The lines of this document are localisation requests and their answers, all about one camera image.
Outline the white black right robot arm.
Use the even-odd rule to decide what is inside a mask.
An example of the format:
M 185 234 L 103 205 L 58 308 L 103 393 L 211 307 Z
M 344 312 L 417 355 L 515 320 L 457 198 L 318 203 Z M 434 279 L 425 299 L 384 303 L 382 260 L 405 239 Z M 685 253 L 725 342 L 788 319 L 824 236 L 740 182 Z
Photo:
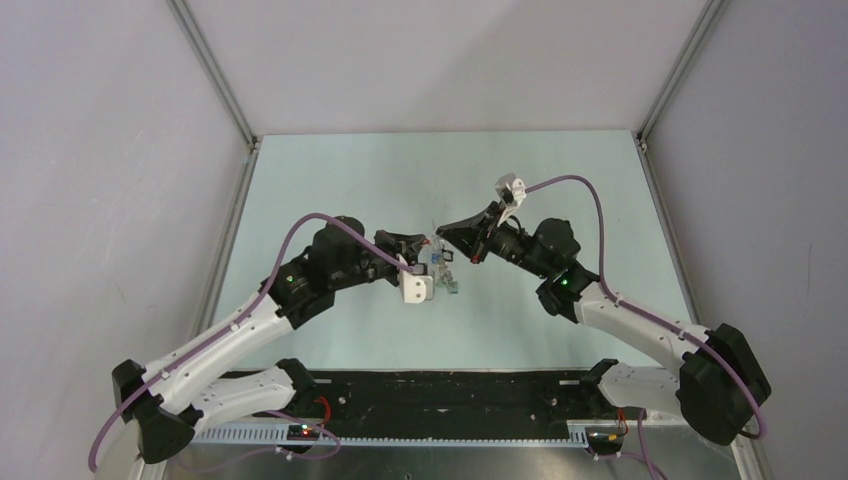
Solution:
M 589 415 L 604 418 L 619 406 L 642 407 L 679 416 L 718 445 L 754 436 L 745 427 L 772 389 L 744 334 L 726 323 L 708 329 L 664 320 L 616 295 L 579 263 L 569 221 L 546 218 L 528 233 L 503 219 L 501 205 L 493 202 L 437 227 L 436 234 L 474 264 L 493 254 L 539 277 L 536 295 L 549 315 L 605 332 L 665 369 L 663 375 L 640 375 L 621 362 L 602 362 L 580 392 Z

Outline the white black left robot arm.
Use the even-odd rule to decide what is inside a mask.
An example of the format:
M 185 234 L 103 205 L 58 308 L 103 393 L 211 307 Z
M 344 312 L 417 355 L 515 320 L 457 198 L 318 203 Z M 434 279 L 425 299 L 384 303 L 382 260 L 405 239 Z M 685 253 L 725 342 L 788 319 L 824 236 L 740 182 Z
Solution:
M 324 221 L 301 254 L 278 258 L 259 289 L 223 324 L 142 365 L 131 359 L 112 371 L 116 412 L 138 427 L 141 459 L 157 464 L 180 453 L 202 431 L 265 410 L 304 416 L 316 403 L 305 367 L 284 359 L 257 374 L 227 379 L 230 367 L 329 310 L 338 291 L 381 280 L 404 302 L 432 297 L 432 278 L 418 257 L 428 238 L 379 230 L 364 236 L 352 217 L 315 213 L 296 222 Z

